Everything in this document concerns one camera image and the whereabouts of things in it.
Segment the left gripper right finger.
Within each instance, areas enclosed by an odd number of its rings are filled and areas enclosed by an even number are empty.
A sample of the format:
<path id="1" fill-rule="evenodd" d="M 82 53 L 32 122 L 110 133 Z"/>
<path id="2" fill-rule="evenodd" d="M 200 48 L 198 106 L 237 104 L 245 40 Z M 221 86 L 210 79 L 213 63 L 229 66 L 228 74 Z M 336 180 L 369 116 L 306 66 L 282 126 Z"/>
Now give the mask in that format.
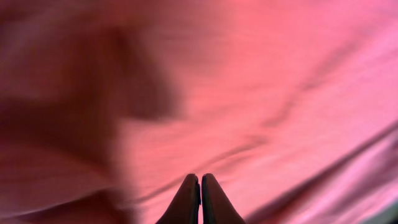
<path id="1" fill-rule="evenodd" d="M 202 177 L 201 196 L 204 224 L 246 224 L 213 174 Z"/>

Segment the coral red t-shirt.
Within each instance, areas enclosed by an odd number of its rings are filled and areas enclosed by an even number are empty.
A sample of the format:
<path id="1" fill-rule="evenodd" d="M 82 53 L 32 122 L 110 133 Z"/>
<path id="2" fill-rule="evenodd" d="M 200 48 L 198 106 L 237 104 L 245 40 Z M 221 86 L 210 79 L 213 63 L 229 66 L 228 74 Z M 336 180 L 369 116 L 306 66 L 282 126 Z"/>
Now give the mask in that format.
<path id="1" fill-rule="evenodd" d="M 1 222 L 397 220 L 396 1 L 2 1 Z"/>

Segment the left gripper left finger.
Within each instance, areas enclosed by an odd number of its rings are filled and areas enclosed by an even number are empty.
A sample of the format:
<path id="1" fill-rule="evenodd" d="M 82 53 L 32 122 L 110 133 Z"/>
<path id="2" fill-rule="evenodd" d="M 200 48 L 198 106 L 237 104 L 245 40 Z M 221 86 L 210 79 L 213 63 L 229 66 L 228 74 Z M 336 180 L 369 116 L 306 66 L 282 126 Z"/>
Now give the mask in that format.
<path id="1" fill-rule="evenodd" d="M 200 205 L 198 177 L 195 174 L 188 174 L 156 224 L 198 224 Z"/>

